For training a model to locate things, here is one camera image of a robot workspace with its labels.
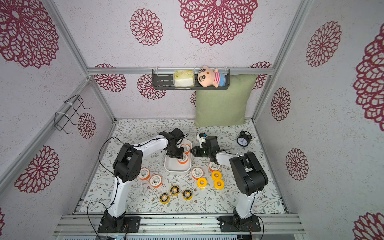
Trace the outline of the white plastic storage box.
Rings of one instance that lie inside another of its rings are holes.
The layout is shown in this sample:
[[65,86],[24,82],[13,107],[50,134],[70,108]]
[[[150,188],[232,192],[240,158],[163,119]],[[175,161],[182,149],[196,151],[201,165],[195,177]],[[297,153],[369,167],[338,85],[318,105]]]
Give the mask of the white plastic storage box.
[[[181,144],[188,144],[192,148],[192,142],[188,139],[184,139]],[[175,174],[188,173],[191,170],[192,166],[192,154],[189,152],[188,156],[189,160],[186,164],[179,164],[177,159],[169,158],[168,156],[166,156],[164,163],[166,171]]]

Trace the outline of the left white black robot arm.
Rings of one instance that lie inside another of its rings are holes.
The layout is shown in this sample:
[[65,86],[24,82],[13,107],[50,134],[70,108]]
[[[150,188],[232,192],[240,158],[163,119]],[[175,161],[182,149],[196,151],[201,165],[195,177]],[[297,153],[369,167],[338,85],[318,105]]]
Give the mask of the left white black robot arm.
[[104,218],[107,221],[113,223],[124,219],[129,184],[139,176],[143,158],[159,150],[165,150],[167,156],[171,158],[182,158],[184,150],[178,144],[182,142],[184,137],[182,132],[161,132],[143,143],[133,145],[124,143],[122,145],[113,164],[115,194],[111,198],[110,206],[105,210],[106,216]]

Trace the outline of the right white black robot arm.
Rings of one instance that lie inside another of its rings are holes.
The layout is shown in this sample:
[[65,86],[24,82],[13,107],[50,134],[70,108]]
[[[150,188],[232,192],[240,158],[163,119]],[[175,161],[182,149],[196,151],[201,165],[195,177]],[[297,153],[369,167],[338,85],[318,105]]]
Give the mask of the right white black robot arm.
[[266,172],[253,152],[231,154],[224,150],[212,152],[207,148],[195,146],[191,149],[197,158],[209,158],[220,166],[229,166],[233,172],[236,185],[241,192],[234,209],[233,222],[239,228],[254,223],[252,214],[254,197],[269,183]]

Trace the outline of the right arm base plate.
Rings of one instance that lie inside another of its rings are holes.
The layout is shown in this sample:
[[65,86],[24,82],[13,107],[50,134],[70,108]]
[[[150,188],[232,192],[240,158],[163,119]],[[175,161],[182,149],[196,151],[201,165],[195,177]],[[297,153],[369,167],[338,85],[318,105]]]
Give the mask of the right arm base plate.
[[261,232],[261,223],[256,215],[242,219],[236,211],[231,216],[219,216],[221,232]]

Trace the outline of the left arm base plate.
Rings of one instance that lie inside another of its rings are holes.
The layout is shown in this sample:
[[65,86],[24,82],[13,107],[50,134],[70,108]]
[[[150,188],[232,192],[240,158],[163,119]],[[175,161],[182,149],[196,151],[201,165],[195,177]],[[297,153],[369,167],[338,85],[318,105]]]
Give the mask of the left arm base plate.
[[138,233],[140,223],[141,217],[126,217],[125,213],[113,217],[105,210],[97,233]]

